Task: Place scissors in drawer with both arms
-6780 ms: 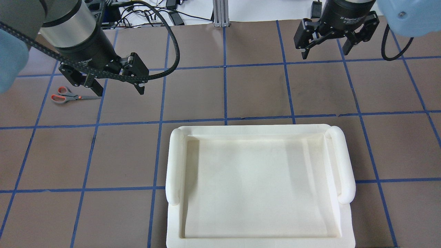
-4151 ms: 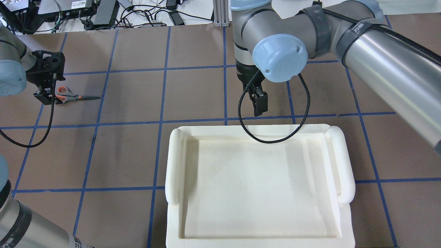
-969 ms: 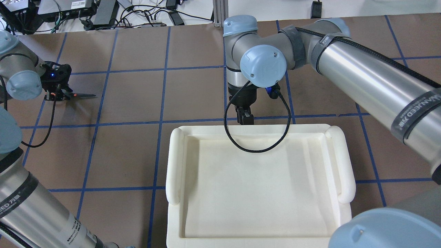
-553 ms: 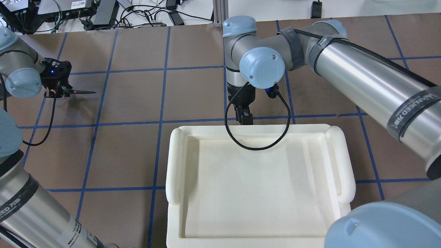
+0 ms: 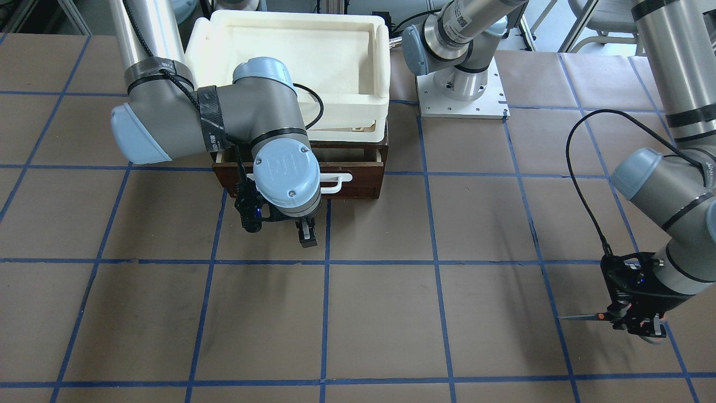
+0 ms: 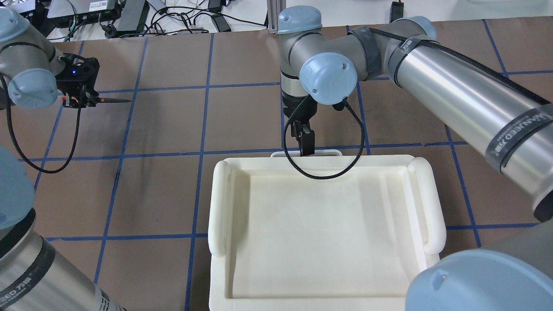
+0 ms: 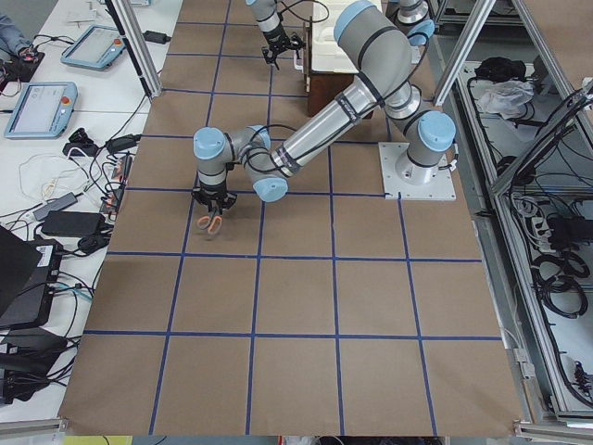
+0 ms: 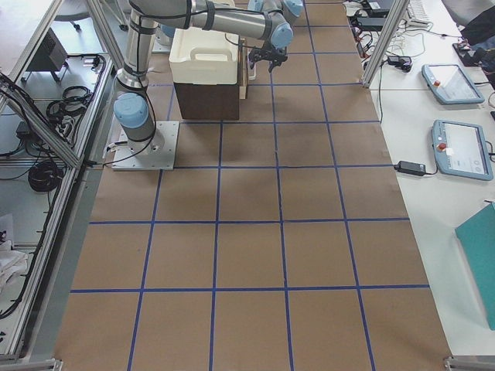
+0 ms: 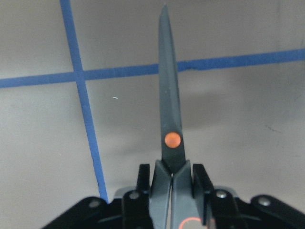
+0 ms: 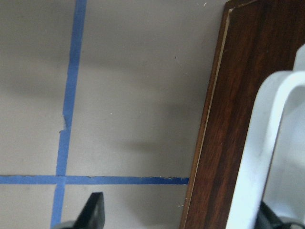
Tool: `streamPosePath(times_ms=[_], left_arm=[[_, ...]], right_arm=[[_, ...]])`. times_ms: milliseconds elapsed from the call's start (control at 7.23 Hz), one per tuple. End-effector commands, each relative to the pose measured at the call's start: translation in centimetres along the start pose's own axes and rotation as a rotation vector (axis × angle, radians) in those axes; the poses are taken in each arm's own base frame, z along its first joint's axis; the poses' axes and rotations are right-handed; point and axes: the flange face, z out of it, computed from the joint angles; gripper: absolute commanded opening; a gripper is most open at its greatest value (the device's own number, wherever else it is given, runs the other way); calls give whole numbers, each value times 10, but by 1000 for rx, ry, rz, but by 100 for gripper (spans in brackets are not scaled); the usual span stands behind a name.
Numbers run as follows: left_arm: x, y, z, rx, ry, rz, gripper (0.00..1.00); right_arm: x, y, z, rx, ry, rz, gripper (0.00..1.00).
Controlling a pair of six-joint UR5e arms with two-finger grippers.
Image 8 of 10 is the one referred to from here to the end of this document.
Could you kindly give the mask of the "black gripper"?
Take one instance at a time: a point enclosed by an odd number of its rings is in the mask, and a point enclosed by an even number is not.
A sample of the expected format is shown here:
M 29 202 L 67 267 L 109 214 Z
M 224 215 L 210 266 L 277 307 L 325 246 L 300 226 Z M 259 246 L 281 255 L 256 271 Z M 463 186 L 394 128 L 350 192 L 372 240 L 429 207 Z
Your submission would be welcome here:
M 274 68 L 282 65 L 287 59 L 286 48 L 277 49 L 271 44 L 253 47 L 249 52 L 249 68 L 253 70 L 257 62 L 267 60 L 269 62 L 268 72 L 272 73 Z

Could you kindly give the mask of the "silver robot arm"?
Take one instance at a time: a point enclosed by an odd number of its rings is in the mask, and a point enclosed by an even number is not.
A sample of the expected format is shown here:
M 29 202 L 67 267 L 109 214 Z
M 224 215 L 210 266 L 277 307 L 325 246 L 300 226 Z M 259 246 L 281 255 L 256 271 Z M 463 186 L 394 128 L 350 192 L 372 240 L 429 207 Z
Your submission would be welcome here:
M 128 139 L 131 155 L 155 153 L 160 136 L 149 100 L 147 73 L 159 26 L 176 31 L 197 28 L 258 39 L 248 54 L 249 66 L 267 60 L 274 69 L 287 60 L 292 26 L 301 1 L 250 1 L 247 9 L 214 1 L 131 1 L 130 29 L 123 67 L 114 83 L 113 112 Z

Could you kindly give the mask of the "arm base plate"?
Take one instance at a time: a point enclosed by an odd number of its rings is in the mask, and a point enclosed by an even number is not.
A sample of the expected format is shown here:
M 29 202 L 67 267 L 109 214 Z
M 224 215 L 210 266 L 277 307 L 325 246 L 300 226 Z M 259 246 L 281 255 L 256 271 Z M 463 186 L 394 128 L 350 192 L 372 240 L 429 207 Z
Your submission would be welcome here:
M 155 136 L 147 145 L 147 141 L 128 141 L 122 128 L 118 140 L 125 143 L 116 147 L 110 166 L 115 171 L 173 170 L 178 134 L 178 121 L 158 121 Z

